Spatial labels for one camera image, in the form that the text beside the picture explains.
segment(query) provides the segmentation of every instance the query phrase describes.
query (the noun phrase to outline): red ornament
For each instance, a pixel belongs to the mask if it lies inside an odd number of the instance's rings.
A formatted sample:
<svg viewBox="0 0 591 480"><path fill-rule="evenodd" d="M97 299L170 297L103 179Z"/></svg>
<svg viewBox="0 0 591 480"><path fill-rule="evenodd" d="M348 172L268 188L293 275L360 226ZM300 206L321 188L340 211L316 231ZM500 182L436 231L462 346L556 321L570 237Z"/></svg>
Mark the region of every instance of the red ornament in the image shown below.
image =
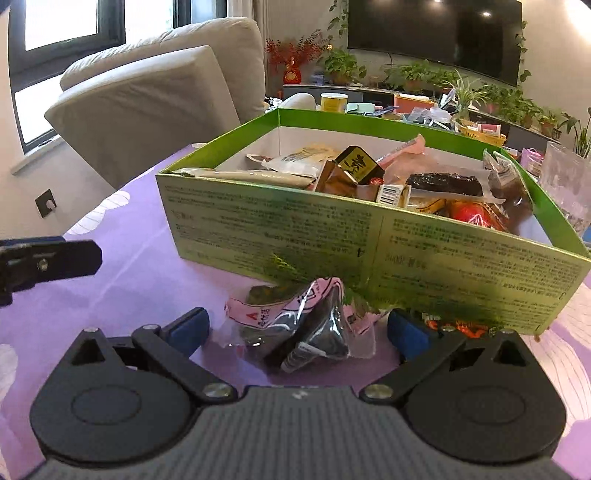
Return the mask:
<svg viewBox="0 0 591 480"><path fill-rule="evenodd" d="M285 67L283 74L283 83L288 85L297 85L301 83L301 71L298 67Z"/></svg>

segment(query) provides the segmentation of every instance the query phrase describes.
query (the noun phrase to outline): plastic wrap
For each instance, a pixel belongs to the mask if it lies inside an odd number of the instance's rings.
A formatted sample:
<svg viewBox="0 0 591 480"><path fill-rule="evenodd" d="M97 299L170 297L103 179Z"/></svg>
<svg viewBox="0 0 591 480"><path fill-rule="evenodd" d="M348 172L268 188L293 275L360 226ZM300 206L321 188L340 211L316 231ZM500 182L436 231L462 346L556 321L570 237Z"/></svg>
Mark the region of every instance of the plastic wrap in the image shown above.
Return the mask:
<svg viewBox="0 0 591 480"><path fill-rule="evenodd" d="M504 218L504 225L510 233L519 234L519 226L534 214L533 202L525 182L511 160L495 152L492 156L484 151L483 163L491 171L490 184L493 195L505 199L502 207L495 207L496 213Z"/></svg>
<svg viewBox="0 0 591 480"><path fill-rule="evenodd" d="M359 296L349 297L338 278L318 278L307 286L254 287L245 302L226 303L232 334L222 343L243 345L253 360L287 373L317 358L370 358L375 354L373 325L383 312Z"/></svg>

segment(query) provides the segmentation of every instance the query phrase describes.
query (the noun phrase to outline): wall socket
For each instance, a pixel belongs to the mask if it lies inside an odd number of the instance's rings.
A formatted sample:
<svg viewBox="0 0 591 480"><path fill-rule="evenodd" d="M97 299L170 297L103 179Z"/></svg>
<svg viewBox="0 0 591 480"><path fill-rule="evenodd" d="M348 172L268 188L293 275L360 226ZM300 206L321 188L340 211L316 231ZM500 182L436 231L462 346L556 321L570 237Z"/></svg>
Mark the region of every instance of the wall socket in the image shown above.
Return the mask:
<svg viewBox="0 0 591 480"><path fill-rule="evenodd" d="M45 218L53 210L55 210L57 206L56 200L53 198L53 194L50 189L39 195L39 197L35 199L35 203L37 204L37 209L41 214L41 218Z"/></svg>

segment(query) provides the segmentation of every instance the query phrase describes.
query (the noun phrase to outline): wall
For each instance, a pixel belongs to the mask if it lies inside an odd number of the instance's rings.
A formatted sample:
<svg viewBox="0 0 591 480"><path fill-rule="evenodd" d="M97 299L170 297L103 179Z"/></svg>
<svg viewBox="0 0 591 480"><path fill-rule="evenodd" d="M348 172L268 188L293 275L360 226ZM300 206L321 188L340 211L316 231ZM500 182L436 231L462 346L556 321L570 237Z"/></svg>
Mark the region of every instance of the wall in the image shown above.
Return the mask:
<svg viewBox="0 0 591 480"><path fill-rule="evenodd" d="M591 10L580 0L521 1L524 20L529 22L525 30L529 51L524 66L533 74L524 84L526 96L541 106L586 119L591 106ZM335 16L329 12L332 3L269 0L269 37L299 38L316 28L325 29ZM389 63L386 54L353 52L360 64L367 65L368 75L380 75L380 66ZM394 63L405 61L407 57L394 57ZM276 92L280 83L275 76L269 91Z"/></svg>
<svg viewBox="0 0 591 480"><path fill-rule="evenodd" d="M69 145L62 144L22 169L8 74L8 13L0 17L0 239L61 235L113 192ZM51 189L57 209L42 219L35 198Z"/></svg>

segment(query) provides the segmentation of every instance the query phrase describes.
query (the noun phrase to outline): beige sofa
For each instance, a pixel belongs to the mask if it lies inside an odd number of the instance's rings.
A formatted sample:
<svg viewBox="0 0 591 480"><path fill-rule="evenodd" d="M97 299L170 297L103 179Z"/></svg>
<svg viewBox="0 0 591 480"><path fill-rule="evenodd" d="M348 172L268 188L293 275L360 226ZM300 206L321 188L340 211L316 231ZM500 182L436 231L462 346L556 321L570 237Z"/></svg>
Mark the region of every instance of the beige sofa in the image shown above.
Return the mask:
<svg viewBox="0 0 591 480"><path fill-rule="evenodd" d="M187 25L81 59L60 84L45 118L119 188L264 113L261 34L246 18Z"/></svg>

